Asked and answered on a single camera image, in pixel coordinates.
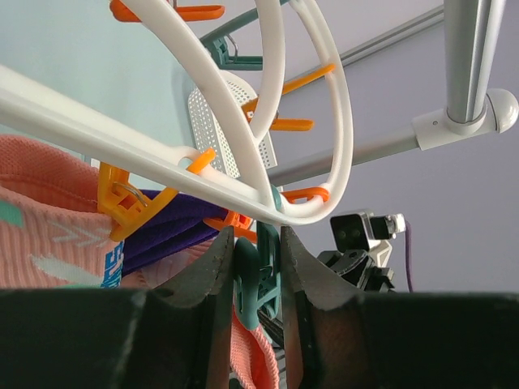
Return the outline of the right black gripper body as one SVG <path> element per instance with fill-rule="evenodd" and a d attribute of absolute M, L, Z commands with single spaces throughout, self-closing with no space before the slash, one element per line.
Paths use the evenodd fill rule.
<path fill-rule="evenodd" d="M 358 289 L 366 292 L 393 292 L 393 271 L 377 267 L 375 260 L 365 250 L 321 252 L 317 259 Z"/>

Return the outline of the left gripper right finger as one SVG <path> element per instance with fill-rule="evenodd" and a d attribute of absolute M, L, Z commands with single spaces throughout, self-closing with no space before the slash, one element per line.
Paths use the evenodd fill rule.
<path fill-rule="evenodd" d="M 290 388 L 515 388 L 515 293 L 369 293 L 281 230 Z"/>

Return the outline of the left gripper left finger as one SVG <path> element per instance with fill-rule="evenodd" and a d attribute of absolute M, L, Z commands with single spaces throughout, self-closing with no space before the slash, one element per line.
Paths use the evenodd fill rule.
<path fill-rule="evenodd" d="M 4 289 L 4 388 L 225 388 L 234 232 L 157 289 Z"/>

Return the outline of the pink sock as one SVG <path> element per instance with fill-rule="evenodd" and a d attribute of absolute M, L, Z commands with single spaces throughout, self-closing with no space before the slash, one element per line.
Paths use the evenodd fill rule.
<path fill-rule="evenodd" d="M 4 289 L 153 289 L 199 259 L 217 238 L 128 276 L 125 239 L 97 209 L 98 170 L 48 144 L 1 137 L 1 292 Z M 263 330 L 232 314 L 229 366 L 245 388 L 276 388 L 277 360 Z"/>

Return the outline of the white round clip hanger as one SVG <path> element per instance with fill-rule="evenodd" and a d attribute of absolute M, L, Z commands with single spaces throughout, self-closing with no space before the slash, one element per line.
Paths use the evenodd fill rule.
<path fill-rule="evenodd" d="M 349 180 L 354 148 L 350 94 L 332 34 L 314 1 L 294 1 L 331 92 L 335 121 L 328 180 L 305 190 L 277 193 L 259 145 L 273 125 L 284 81 L 285 38 L 281 5 L 259 1 L 264 70 L 259 98 L 248 110 L 234 100 L 208 51 L 180 14 L 164 1 L 114 1 L 117 16 L 135 15 L 177 58 L 208 102 L 240 172 L 230 177 L 211 166 L 214 152 L 170 147 L 98 113 L 7 67 L 1 69 L 1 122 L 16 136 L 50 145 L 98 170 L 97 209 L 110 216 L 112 237 L 126 238 L 180 194 L 193 195 L 261 224 L 305 225 L 328 216 Z"/>

